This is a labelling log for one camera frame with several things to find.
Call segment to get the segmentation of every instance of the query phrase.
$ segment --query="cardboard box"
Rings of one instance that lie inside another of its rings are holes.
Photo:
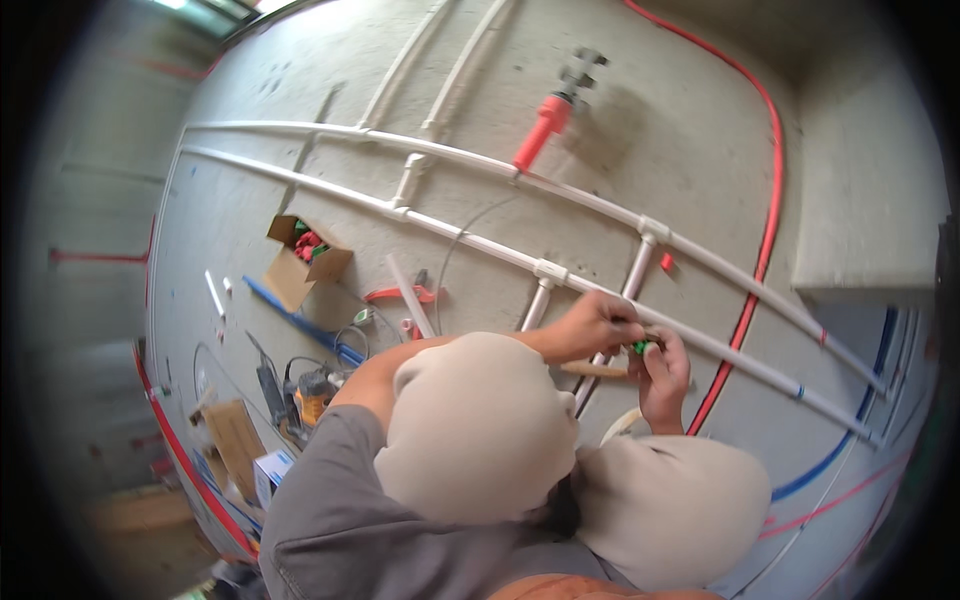
[[[256,484],[253,480],[253,460],[266,452],[260,442],[247,407],[243,400],[232,400],[222,404],[213,404],[203,408],[204,421],[210,431],[210,437],[217,447],[216,456],[207,456],[207,465],[217,479],[217,485],[224,489],[222,473],[225,469],[231,481],[243,497],[256,501]]]
[[[271,452],[253,461],[253,478],[256,480],[256,499],[266,510],[274,497],[283,475],[294,465],[294,459],[283,450]]]
[[[310,227],[330,247],[313,259],[308,265],[294,254],[297,246],[297,232],[294,230],[297,220]],[[327,229],[309,219],[297,215],[277,215],[270,223],[267,237],[277,240],[283,247],[276,254],[273,264],[263,276],[263,282],[287,312],[296,312],[306,295],[316,283],[336,283],[343,274],[347,263],[353,257],[353,251],[337,240]]]

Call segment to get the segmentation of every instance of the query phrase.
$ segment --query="blue pipe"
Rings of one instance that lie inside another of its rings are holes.
[[[883,372],[883,364],[887,361],[887,352],[890,350],[890,340],[893,338],[895,325],[897,324],[897,309],[890,307],[887,308],[886,318],[883,320],[883,333],[880,334],[880,346],[876,350],[876,359],[874,361],[874,373],[877,375]],[[870,394],[873,391],[871,386],[867,386],[867,391],[863,393],[863,399],[860,400],[860,408],[856,411],[857,420],[863,419],[864,413],[867,412],[867,406],[870,405]],[[783,484],[778,488],[774,488],[771,502],[780,502],[787,496],[791,496],[809,484],[811,481],[816,479],[821,473],[827,470],[833,461],[840,456],[840,453],[843,452],[843,449],[852,439],[853,434],[848,431],[844,434],[843,439],[840,440],[838,444],[826,457],[824,460],[820,461],[813,466],[809,471],[797,477],[793,481]]]
[[[277,300],[273,294],[267,291],[267,288],[257,283],[250,276],[244,275],[243,280],[247,283],[247,285],[250,286],[250,289],[252,289],[254,293],[270,304],[274,310],[280,313],[280,315],[289,321],[290,324],[320,342],[321,346],[324,348],[330,350],[331,352],[336,352],[340,356],[341,360],[343,360],[345,363],[351,367],[359,367],[360,363],[364,361],[363,354],[351,348],[350,346],[347,346],[343,342],[338,342],[336,345],[334,345],[334,340],[336,340],[336,336],[334,334],[330,333],[329,331],[324,331],[315,324],[310,323],[300,313],[287,312],[287,309],[283,307],[283,304],[280,303],[280,300]]]

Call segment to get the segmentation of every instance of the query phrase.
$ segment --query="red handle tool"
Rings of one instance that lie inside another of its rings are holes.
[[[514,156],[514,166],[520,173],[526,173],[530,169],[530,165],[537,158],[540,148],[546,143],[551,133],[560,133],[564,130],[571,110],[573,105],[566,98],[556,94],[546,97],[537,109],[537,115],[540,116],[537,119],[537,125],[527,134],[527,138],[523,140],[523,144]]]

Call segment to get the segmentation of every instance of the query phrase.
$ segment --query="orange power tool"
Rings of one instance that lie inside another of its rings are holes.
[[[540,108],[537,109],[539,117],[537,124],[527,133],[527,138],[523,140],[520,149],[516,151],[514,166],[519,173],[526,173],[530,170],[530,165],[537,158],[540,149],[551,133],[560,133],[564,130],[566,120],[578,100],[577,90],[581,87],[587,89],[593,87],[594,80],[589,74],[593,65],[604,66],[607,64],[607,57],[589,48],[579,48],[574,56],[580,59],[580,68],[570,69],[564,66],[560,72],[560,81],[563,82],[563,85],[547,96]]]

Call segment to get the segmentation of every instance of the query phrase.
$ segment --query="man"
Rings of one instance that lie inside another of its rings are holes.
[[[577,452],[573,397],[547,365],[644,339],[622,298],[586,294],[542,329],[364,363],[272,500],[272,598],[717,598],[693,588],[746,554],[770,482],[745,452],[683,435],[689,361],[676,333],[653,330],[662,348],[629,367],[653,435]]]

